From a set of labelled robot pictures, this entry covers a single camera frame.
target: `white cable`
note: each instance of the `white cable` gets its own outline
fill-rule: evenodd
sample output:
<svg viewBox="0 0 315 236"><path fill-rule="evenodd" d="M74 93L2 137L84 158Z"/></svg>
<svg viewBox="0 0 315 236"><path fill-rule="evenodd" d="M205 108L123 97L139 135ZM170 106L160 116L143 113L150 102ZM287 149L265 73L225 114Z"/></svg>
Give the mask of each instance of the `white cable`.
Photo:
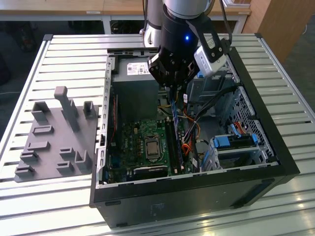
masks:
<svg viewBox="0 0 315 236"><path fill-rule="evenodd" d="M306 33L306 31L307 31L307 25L305 25L305 31L303 32L302 35L304 35Z"/></svg>
<svg viewBox="0 0 315 236"><path fill-rule="evenodd" d="M21 93L21 92L3 92L3 93L0 93L0 95L11 94L11 93Z"/></svg>

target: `red cable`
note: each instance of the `red cable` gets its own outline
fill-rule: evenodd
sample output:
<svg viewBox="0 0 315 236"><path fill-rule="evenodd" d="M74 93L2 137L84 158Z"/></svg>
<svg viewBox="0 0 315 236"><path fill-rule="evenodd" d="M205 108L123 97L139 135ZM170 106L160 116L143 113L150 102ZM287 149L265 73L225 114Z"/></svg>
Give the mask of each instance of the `red cable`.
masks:
<svg viewBox="0 0 315 236"><path fill-rule="evenodd" d="M114 135L115 135L115 132L116 132L116 116L115 116L115 107L116 107L116 102L115 102L115 97L114 97L114 132L113 132L113 135L112 135L112 138L110 140L110 143L112 143L113 139L114 139Z"/></svg>

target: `motherboard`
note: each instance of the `motherboard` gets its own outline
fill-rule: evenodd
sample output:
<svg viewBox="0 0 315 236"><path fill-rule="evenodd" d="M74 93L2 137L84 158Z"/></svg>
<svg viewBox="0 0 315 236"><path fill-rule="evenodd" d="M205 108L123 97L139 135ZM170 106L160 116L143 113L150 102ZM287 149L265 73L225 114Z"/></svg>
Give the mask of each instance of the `motherboard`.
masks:
<svg viewBox="0 0 315 236"><path fill-rule="evenodd" d="M190 161L179 163L170 119L123 123L119 151L110 155L110 181L122 182L191 172ZM180 120L179 138L185 134Z"/></svg>

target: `sticker label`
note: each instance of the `sticker label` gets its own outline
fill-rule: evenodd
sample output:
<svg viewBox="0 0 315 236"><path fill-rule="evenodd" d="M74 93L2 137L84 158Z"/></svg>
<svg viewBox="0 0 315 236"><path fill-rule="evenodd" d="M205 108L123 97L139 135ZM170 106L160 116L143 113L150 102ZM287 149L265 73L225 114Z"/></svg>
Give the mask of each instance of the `sticker label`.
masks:
<svg viewBox="0 0 315 236"><path fill-rule="evenodd" d="M184 102L185 102L185 103L188 103L188 96L187 96L187 94L185 94L185 93L184 93Z"/></svg>
<svg viewBox="0 0 315 236"><path fill-rule="evenodd" d="M197 161L196 161L196 159L195 158L193 158L192 159L192 164L196 167L196 168L198 168L198 164L197 164Z"/></svg>
<svg viewBox="0 0 315 236"><path fill-rule="evenodd" d="M87 14L100 14L100 11L87 11Z"/></svg>
<svg viewBox="0 0 315 236"><path fill-rule="evenodd" d="M149 75L148 64L146 62L128 63L127 75Z"/></svg>

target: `wire bundle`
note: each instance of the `wire bundle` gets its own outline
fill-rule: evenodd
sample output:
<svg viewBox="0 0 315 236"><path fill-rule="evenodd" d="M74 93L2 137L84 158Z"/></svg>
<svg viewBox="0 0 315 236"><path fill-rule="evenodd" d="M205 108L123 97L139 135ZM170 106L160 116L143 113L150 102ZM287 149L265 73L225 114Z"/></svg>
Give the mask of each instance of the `wire bundle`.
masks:
<svg viewBox="0 0 315 236"><path fill-rule="evenodd" d="M207 111L213 107L217 101L226 93L229 92L234 92L236 89L238 88L238 85L235 86L231 86L225 89L222 89L220 92L218 92L215 96L213 96L208 102L206 102L201 109L199 110L199 112L196 114L196 116L194 117L194 119L192 120L193 124L192 126L189 128L189 130L187 131L187 133L184 136L184 143L187 143L189 140L189 137L191 136L191 132L194 129L194 126L197 124L197 122L200 120L200 118L207 113Z"/></svg>

